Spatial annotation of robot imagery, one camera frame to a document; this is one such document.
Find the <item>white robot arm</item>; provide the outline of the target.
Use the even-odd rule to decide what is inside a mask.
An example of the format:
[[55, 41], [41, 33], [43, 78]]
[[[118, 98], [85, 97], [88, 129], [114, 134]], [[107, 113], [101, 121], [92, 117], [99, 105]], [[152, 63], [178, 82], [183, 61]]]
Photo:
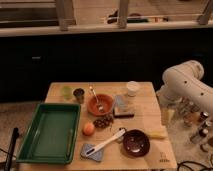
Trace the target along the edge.
[[175, 113], [187, 115], [206, 112], [213, 115], [213, 87], [201, 81], [202, 64], [189, 60], [163, 72], [163, 85], [156, 92], [162, 124], [167, 125]]

